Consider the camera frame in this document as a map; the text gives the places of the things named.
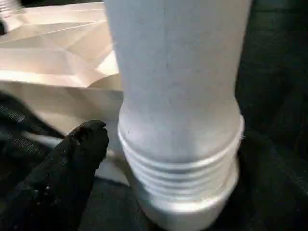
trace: white cylindrical object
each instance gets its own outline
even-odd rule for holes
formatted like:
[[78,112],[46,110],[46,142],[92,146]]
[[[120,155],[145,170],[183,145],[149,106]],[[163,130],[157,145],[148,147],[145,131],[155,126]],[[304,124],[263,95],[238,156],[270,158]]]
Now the white cylindrical object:
[[118,134],[149,218],[197,231],[238,178],[234,85],[250,0],[106,0],[122,75]]

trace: black fabric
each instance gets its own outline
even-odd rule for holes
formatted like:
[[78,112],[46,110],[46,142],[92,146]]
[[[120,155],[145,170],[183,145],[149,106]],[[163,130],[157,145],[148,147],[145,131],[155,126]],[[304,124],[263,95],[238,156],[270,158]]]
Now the black fabric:
[[51,151],[49,147],[24,137],[22,133],[25,131],[64,137],[38,119],[18,99],[0,92],[0,200]]
[[155,228],[128,186],[95,180],[79,231],[151,231]]
[[307,230],[307,163],[258,132],[245,134],[239,183],[212,230]]

